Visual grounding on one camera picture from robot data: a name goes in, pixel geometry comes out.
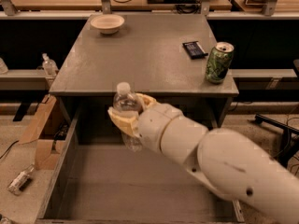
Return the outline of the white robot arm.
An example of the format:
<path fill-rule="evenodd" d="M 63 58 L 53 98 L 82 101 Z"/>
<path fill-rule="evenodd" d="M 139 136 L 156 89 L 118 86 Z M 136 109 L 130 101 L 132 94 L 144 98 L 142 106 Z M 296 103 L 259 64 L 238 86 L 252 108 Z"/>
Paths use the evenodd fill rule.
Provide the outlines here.
<path fill-rule="evenodd" d="M 137 95 L 143 111 L 107 111 L 124 133 L 182 166 L 208 190 L 241 201 L 280 224 L 299 224 L 299 179 L 236 131 L 206 126 L 181 110 Z"/>

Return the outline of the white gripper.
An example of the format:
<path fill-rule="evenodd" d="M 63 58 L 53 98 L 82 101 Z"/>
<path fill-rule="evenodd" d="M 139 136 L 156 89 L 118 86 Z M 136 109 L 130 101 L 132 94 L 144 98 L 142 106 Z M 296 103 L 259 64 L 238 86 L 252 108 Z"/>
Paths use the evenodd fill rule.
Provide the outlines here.
<path fill-rule="evenodd" d="M 118 111 L 112 106 L 107 113 L 122 132 L 131 137 L 140 136 L 144 147 L 161 153 L 161 139 L 166 126 L 183 113 L 169 104 L 157 104 L 156 99 L 147 94 L 138 93 L 137 97 L 146 110 L 140 116 L 137 111 Z"/>

